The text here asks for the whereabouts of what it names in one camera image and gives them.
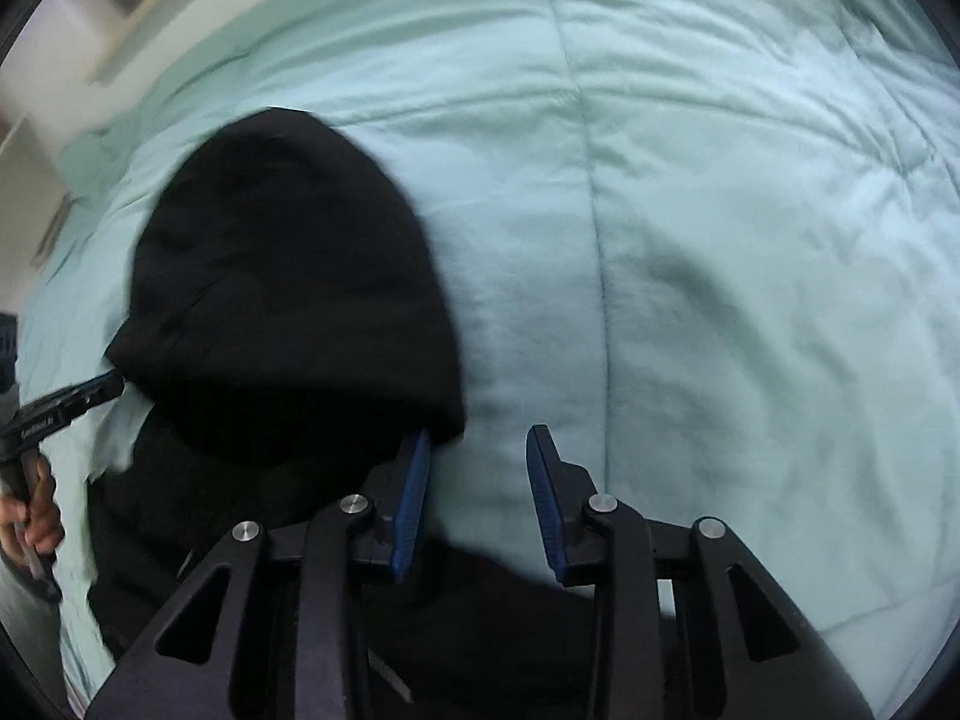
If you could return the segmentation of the person's left hand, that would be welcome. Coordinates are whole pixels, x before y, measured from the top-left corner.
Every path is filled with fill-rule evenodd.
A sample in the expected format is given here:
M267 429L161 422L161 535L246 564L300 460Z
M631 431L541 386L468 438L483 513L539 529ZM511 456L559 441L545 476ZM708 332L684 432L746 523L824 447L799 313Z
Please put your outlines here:
M65 536L60 507L53 500L57 483L47 458L38 455L32 469L36 486L28 504L16 497L2 497L2 551L21 569L28 567L28 548L38 556L48 556L57 551Z

